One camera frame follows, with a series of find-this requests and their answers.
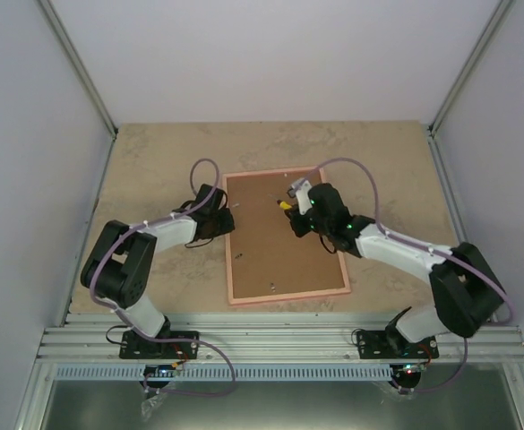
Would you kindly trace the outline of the yellow handled screwdriver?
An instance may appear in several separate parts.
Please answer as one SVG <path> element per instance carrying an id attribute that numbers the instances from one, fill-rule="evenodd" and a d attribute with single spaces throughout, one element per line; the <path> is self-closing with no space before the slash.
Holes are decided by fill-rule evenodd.
<path id="1" fill-rule="evenodd" d="M 285 202 L 283 201 L 282 199 L 280 199 L 278 196 L 274 195 L 274 194 L 270 194 L 269 197 L 275 201 L 278 206 L 284 210 L 284 211 L 288 211 L 292 208 L 292 206 L 288 203 L 288 202 Z"/>

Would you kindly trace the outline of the pink wooden photo frame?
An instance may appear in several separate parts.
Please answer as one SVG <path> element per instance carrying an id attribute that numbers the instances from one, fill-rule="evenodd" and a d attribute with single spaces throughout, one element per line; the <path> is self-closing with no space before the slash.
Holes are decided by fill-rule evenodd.
<path id="1" fill-rule="evenodd" d="M 317 235 L 298 238 L 284 211 L 269 195 L 289 202 L 287 189 L 310 175 L 325 180 L 310 167 L 228 173 L 222 184 L 234 217 L 235 230 L 225 236 L 228 302 L 258 305 L 344 295 L 351 292 L 345 258 L 329 254 Z M 276 291 L 271 291 L 274 283 Z"/>

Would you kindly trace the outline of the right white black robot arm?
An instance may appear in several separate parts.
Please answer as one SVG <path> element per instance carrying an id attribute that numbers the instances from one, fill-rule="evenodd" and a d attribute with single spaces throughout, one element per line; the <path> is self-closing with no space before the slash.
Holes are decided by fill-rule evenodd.
<path id="1" fill-rule="evenodd" d="M 394 357 L 407 357 L 419 343 L 446 332 L 468 339 L 503 305 L 505 292 L 474 245 L 431 245 L 399 235 L 375 219 L 351 214 L 329 183 L 300 179 L 288 195 L 296 202 L 284 212 L 297 237 L 315 233 L 329 253 L 388 264 L 431 289 L 432 304 L 406 308 L 373 334 Z"/>

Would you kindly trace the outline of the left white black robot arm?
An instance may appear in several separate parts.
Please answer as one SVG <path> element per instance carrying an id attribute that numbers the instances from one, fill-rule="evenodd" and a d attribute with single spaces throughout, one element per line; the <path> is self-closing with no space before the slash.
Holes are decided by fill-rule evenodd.
<path id="1" fill-rule="evenodd" d="M 234 229 L 227 193 L 203 184 L 193 200 L 161 221 L 138 226 L 107 222 L 83 265 L 80 283 L 93 302 L 117 313 L 141 336 L 140 346 L 150 357 L 163 357 L 171 346 L 170 321 L 146 294 L 154 256 L 177 246 L 206 245 Z"/>

